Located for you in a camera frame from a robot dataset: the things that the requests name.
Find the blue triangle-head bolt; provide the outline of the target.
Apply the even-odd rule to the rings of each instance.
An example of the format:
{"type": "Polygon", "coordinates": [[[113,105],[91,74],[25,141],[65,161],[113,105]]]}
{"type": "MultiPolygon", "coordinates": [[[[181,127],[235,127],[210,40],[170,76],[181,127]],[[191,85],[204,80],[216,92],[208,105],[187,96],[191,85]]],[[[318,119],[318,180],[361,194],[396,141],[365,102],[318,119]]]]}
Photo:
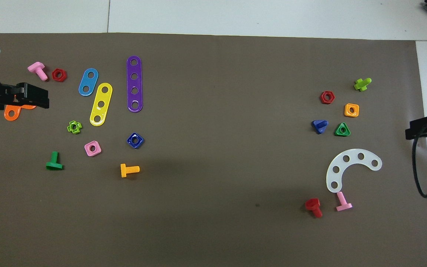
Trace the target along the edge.
{"type": "Polygon", "coordinates": [[[313,120],[311,124],[314,127],[316,134],[321,135],[327,129],[329,122],[328,120],[313,120]]]}

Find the blue square nut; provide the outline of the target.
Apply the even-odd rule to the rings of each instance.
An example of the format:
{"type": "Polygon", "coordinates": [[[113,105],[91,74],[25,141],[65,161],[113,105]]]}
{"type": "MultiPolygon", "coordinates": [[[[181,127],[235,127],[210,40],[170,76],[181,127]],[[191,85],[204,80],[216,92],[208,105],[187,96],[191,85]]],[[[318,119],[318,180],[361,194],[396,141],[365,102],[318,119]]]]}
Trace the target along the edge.
{"type": "Polygon", "coordinates": [[[138,133],[133,132],[127,138],[126,142],[134,149],[139,149],[141,145],[144,143],[144,138],[140,136],[138,133]]]}

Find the pink plastic bolt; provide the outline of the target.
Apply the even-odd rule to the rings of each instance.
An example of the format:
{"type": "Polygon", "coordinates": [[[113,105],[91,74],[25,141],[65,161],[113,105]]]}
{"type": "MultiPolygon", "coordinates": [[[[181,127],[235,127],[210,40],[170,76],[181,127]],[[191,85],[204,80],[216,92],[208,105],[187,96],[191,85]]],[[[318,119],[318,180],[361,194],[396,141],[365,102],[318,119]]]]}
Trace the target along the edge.
{"type": "Polygon", "coordinates": [[[346,198],[345,198],[343,192],[341,192],[341,191],[337,192],[337,197],[338,197],[338,200],[340,203],[339,206],[336,207],[337,211],[345,211],[345,210],[353,207],[353,205],[351,203],[346,201],[346,198]]]}
{"type": "Polygon", "coordinates": [[[42,81],[47,81],[49,78],[44,72],[45,65],[41,62],[35,62],[27,67],[28,71],[36,74],[42,81]]]}

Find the orange heart-shaped plate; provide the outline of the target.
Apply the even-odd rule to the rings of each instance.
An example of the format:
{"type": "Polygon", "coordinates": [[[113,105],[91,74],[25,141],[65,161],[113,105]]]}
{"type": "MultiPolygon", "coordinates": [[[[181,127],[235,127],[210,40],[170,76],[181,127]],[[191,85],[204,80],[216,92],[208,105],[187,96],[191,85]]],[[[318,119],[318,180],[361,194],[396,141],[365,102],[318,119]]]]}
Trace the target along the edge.
{"type": "Polygon", "coordinates": [[[17,120],[17,118],[19,118],[19,115],[22,109],[32,110],[34,108],[36,108],[35,105],[22,105],[22,106],[6,105],[4,110],[4,118],[7,121],[14,121],[14,120],[17,120]]]}

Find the blue two-hole plate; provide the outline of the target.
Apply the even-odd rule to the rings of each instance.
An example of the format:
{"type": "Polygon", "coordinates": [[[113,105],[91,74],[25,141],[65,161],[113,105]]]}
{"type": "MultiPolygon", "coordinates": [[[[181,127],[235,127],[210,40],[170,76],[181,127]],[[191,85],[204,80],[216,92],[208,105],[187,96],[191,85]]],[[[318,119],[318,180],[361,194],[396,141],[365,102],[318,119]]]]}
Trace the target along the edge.
{"type": "Polygon", "coordinates": [[[84,97],[90,96],[95,90],[98,77],[99,73],[95,68],[86,69],[79,84],[79,94],[84,97]]]}

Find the white curved five-hole plate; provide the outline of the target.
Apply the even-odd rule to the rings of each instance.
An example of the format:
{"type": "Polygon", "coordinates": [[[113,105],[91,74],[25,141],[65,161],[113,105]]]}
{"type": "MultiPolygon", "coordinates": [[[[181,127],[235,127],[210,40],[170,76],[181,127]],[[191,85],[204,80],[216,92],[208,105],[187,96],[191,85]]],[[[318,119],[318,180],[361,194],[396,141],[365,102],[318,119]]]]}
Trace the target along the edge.
{"type": "Polygon", "coordinates": [[[345,150],[331,160],[326,172],[326,186],[332,193],[342,190],[342,176],[345,170],[352,165],[363,165],[372,171],[378,171],[382,168],[382,160],[375,153],[354,148],[345,150]]]}

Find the lime clover nut left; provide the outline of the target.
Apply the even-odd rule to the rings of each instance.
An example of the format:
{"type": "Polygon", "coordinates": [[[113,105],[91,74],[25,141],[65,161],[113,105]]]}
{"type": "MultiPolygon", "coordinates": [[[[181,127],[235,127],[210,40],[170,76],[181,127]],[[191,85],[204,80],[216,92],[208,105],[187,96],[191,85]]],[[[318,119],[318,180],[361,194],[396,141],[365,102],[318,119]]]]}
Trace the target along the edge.
{"type": "Polygon", "coordinates": [[[359,91],[363,92],[363,91],[365,91],[365,90],[367,89],[367,86],[368,86],[371,82],[372,82],[372,79],[371,79],[371,78],[366,78],[366,79],[361,79],[361,78],[359,78],[359,79],[357,79],[357,80],[355,81],[354,89],[355,89],[355,90],[359,90],[359,91]]]}

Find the yellow three-hole plate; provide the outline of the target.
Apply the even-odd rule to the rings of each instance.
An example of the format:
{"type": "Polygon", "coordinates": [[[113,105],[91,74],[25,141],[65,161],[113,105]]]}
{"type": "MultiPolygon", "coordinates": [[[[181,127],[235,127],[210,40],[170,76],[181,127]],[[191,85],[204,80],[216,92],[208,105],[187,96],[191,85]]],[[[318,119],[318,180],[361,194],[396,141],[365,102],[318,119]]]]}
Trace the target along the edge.
{"type": "Polygon", "coordinates": [[[113,88],[110,83],[101,83],[98,86],[90,112],[89,121],[91,125],[101,126],[105,123],[112,93],[113,88]]]}

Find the green plastic bolt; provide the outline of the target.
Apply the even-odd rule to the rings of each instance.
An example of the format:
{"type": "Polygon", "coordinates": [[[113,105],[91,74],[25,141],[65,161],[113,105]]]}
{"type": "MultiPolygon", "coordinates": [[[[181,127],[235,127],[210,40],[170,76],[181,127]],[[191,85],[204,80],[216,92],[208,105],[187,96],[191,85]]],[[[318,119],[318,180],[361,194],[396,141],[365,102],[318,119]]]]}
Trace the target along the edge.
{"type": "Polygon", "coordinates": [[[53,151],[49,162],[46,163],[46,169],[48,170],[61,170],[64,166],[58,163],[58,151],[53,151]]]}

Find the green triangle nut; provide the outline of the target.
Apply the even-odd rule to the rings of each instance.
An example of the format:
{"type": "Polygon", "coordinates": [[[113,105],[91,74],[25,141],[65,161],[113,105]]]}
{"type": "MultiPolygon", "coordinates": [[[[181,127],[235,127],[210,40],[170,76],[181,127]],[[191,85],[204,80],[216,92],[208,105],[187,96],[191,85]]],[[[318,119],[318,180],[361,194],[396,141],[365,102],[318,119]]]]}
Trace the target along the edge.
{"type": "Polygon", "coordinates": [[[345,122],[339,123],[334,132],[335,136],[346,137],[351,135],[351,131],[345,122]]]}

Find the pink square nut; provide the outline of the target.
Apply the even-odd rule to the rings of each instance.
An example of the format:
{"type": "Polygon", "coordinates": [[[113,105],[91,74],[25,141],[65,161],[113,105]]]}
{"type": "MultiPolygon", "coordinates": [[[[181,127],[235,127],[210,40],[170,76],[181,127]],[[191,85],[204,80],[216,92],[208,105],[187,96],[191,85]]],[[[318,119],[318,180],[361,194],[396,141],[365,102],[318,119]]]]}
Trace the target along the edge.
{"type": "Polygon", "coordinates": [[[100,144],[97,141],[91,141],[84,145],[85,152],[87,156],[93,157],[102,152],[100,144]]]}

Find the purple four-hole plate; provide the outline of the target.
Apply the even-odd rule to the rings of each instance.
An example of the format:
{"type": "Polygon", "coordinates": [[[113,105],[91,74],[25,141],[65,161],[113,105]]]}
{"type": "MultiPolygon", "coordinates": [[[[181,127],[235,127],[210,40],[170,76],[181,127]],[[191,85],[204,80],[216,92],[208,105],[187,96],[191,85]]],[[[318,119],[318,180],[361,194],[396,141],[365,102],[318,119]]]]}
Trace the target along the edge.
{"type": "Polygon", "coordinates": [[[127,108],[132,113],[138,113],[143,108],[143,79],[142,61],[136,56],[130,56],[126,61],[127,108]]]}

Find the orange plastic bolt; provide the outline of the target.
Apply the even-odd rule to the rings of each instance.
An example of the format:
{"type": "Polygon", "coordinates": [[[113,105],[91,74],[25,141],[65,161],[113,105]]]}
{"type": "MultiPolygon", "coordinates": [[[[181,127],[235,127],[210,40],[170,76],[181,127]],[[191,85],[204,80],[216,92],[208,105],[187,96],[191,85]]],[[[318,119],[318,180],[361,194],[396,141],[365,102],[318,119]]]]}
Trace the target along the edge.
{"type": "Polygon", "coordinates": [[[139,172],[139,166],[126,166],[126,164],[120,164],[120,175],[122,178],[126,178],[128,174],[137,174],[139,172]]]}

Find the red plastic bolt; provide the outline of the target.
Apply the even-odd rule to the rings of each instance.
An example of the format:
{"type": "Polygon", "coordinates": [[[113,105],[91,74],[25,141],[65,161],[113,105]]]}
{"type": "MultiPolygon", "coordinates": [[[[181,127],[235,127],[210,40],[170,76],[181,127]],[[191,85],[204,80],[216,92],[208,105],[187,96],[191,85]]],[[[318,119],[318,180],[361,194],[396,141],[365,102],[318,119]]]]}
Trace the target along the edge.
{"type": "Polygon", "coordinates": [[[321,206],[321,203],[320,203],[319,199],[317,199],[317,198],[312,198],[312,199],[309,199],[308,201],[305,202],[305,209],[307,211],[312,212],[312,214],[316,218],[322,217],[322,211],[320,209],[320,206],[321,206]]]}

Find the brown table mat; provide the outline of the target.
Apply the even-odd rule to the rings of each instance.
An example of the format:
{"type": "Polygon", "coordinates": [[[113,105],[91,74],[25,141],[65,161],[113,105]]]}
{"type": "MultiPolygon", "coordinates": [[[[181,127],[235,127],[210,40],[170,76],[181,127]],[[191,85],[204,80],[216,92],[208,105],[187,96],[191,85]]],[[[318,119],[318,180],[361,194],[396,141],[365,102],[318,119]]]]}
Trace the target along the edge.
{"type": "Polygon", "coordinates": [[[50,99],[13,122],[0,111],[0,267],[427,267],[427,199],[405,139],[424,117],[414,41],[0,34],[0,49],[0,81],[50,99]],[[127,108],[132,55],[138,113],[127,108]],[[28,71],[35,62],[47,81],[28,71]],[[84,97],[88,68],[99,77],[84,97]],[[363,92],[359,78],[372,79],[363,92]],[[113,92],[93,126],[101,83],[113,92]],[[344,115],[347,103],[358,117],[344,115]],[[328,120],[323,134],[313,120],[328,120]],[[350,136],[334,135],[342,122],[350,136]],[[139,149],[126,142],[133,132],[139,149]],[[91,141],[102,149],[93,157],[91,141]],[[327,169],[354,148],[383,165],[348,167],[341,192],[353,207],[337,211],[327,169]],[[64,169],[46,169],[53,151],[64,169]],[[140,172],[122,178],[120,164],[140,172]],[[321,218],[305,209],[312,198],[321,218]]]}

